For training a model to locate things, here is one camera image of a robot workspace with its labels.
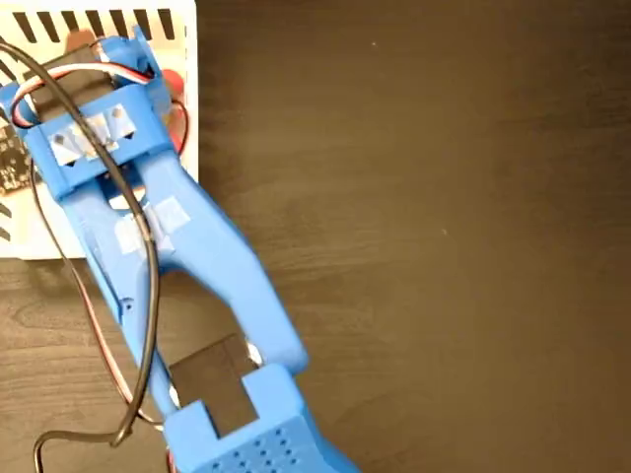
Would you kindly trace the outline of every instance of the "dark wooden table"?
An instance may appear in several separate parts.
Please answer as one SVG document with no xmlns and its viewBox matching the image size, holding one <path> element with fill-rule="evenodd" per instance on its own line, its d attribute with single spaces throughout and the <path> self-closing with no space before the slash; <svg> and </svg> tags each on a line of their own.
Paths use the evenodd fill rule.
<svg viewBox="0 0 631 473">
<path fill-rule="evenodd" d="M 202 182 L 309 346 L 325 434 L 368 473 L 631 471 L 631 4 L 213 0 L 199 17 Z M 32 471 L 44 429 L 123 412 L 63 274 L 0 264 L 2 471 Z M 173 276 L 163 307 L 170 359 L 234 329 Z M 46 473 L 163 456 L 139 427 L 118 451 L 52 445 Z"/>
</svg>

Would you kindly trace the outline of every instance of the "circuit board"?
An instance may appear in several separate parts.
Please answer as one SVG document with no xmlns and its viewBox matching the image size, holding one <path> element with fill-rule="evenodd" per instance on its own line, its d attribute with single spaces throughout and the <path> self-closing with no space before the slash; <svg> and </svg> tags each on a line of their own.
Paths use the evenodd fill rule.
<svg viewBox="0 0 631 473">
<path fill-rule="evenodd" d="M 29 186 L 31 155 L 0 109 L 0 196 Z"/>
</svg>

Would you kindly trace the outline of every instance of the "black cable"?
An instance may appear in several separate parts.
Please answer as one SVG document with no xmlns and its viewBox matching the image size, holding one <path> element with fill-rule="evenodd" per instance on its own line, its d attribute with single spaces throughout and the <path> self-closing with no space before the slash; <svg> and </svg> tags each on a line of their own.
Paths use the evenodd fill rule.
<svg viewBox="0 0 631 473">
<path fill-rule="evenodd" d="M 109 442 L 111 446 L 119 446 L 131 433 L 131 428 L 136 420 L 138 411 L 147 393 L 147 385 L 153 356 L 156 349 L 157 332 L 158 332 L 158 305 L 160 299 L 160 265 L 158 262 L 158 252 L 156 250 L 153 235 L 147 222 L 147 218 L 136 197 L 133 189 L 125 179 L 122 171 L 116 164 L 109 151 L 103 146 L 96 133 L 88 124 L 77 105 L 72 101 L 68 93 L 48 74 L 46 69 L 34 60 L 30 55 L 25 53 L 19 47 L 9 44 L 4 40 L 0 40 L 0 51 L 6 52 L 14 59 L 23 62 L 31 71 L 38 75 L 46 84 L 50 91 L 57 97 L 66 111 L 77 123 L 81 131 L 85 134 L 90 144 L 94 147 L 97 154 L 103 160 L 105 168 L 109 172 L 111 180 L 120 190 L 125 202 L 134 216 L 134 220 L 138 225 L 138 230 L 143 238 L 143 243 L 147 251 L 147 262 L 149 268 L 149 314 L 147 319 L 147 327 L 145 333 L 145 341 L 143 346 L 142 361 L 138 373 L 138 379 L 134 388 L 132 402 L 127 408 L 127 412 L 120 423 L 117 431 L 108 434 L 81 434 L 65 431 L 51 431 L 42 434 L 35 442 L 34 458 L 35 472 L 42 473 L 43 466 L 41 463 L 41 450 L 44 444 L 51 439 L 65 439 L 70 441 L 81 441 L 89 443 Z"/>
<path fill-rule="evenodd" d="M 37 192 L 36 177 L 37 177 L 37 174 L 35 171 L 35 165 L 33 163 L 33 160 L 29 159 L 29 185 L 31 187 L 31 194 L 33 197 L 33 203 L 35 205 L 35 209 L 37 210 L 37 213 L 39 214 L 39 219 L 41 220 L 44 227 L 46 228 L 46 232 L 50 236 L 52 243 L 54 244 L 57 252 L 61 256 L 61 260 L 63 261 L 64 266 L 66 266 L 66 268 L 70 271 L 72 280 L 75 283 L 75 287 L 77 288 L 77 291 L 79 292 L 79 295 L 81 296 L 81 302 L 84 305 L 84 309 L 86 312 L 86 316 L 88 317 L 88 321 L 90 322 L 90 325 L 93 327 L 93 334 L 97 341 L 97 345 L 100 346 L 99 352 L 101 353 L 101 358 L 103 359 L 104 364 L 107 367 L 107 372 L 111 376 L 111 380 L 114 386 L 116 387 L 116 390 L 118 391 L 118 395 L 122 399 L 125 399 L 125 395 L 122 392 L 121 387 L 118 385 L 118 382 L 116 381 L 116 376 L 114 375 L 114 371 L 111 370 L 109 368 L 109 365 L 107 364 L 106 354 L 104 350 L 101 348 L 101 344 L 99 343 L 99 335 L 97 334 L 96 328 L 94 327 L 92 323 L 92 320 L 90 317 L 91 302 L 89 299 L 87 299 L 84 296 L 84 293 L 83 293 L 83 289 L 85 288 L 85 283 L 83 282 L 83 279 L 81 278 L 81 275 L 79 274 L 79 270 L 75 266 L 75 263 L 73 263 L 72 260 L 68 258 L 65 251 L 61 247 L 61 243 L 59 243 L 59 240 L 57 239 L 57 236 L 55 235 L 55 232 L 52 229 L 52 225 L 48 221 L 48 218 L 46 217 L 46 214 L 43 211 L 43 207 L 41 206 L 41 200 L 39 199 L 39 192 Z M 146 416 L 143 416 L 140 412 L 138 414 L 138 419 L 146 422 L 148 425 L 150 425 L 153 428 L 157 428 L 162 425 L 161 423 L 158 423 L 150 418 L 147 418 Z"/>
</svg>

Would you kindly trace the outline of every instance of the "white wire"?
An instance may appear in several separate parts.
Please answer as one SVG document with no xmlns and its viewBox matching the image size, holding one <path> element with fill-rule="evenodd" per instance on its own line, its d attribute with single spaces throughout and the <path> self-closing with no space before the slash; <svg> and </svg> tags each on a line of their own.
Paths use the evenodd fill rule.
<svg viewBox="0 0 631 473">
<path fill-rule="evenodd" d="M 76 64 L 65 64 L 63 66 L 56 66 L 52 69 L 48 69 L 48 74 L 50 74 L 55 79 L 59 76 L 64 76 L 69 74 L 70 72 L 75 71 L 99 71 L 105 72 L 106 74 L 110 74 L 113 76 L 123 77 L 137 84 L 148 84 L 151 80 L 150 78 L 144 76 L 139 72 L 134 72 L 131 69 L 121 65 L 115 64 L 112 62 L 86 62 L 86 63 L 76 63 Z M 43 84 L 41 78 L 39 76 L 33 76 L 27 79 L 22 83 L 20 88 L 16 91 L 16 98 L 19 96 L 24 96 L 28 94 L 35 87 Z"/>
</svg>

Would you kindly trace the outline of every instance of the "red component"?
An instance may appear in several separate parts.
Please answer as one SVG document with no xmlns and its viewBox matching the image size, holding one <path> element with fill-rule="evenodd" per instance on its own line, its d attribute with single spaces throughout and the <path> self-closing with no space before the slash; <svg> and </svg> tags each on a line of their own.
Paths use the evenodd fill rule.
<svg viewBox="0 0 631 473">
<path fill-rule="evenodd" d="M 169 130 L 169 136 L 171 137 L 171 141 L 174 142 L 174 146 L 177 152 L 181 152 L 181 148 L 183 145 L 181 136 L 179 136 L 174 130 Z"/>
<path fill-rule="evenodd" d="M 163 69 L 162 73 L 173 94 L 177 97 L 181 96 L 184 93 L 184 80 L 180 74 L 173 69 Z"/>
</svg>

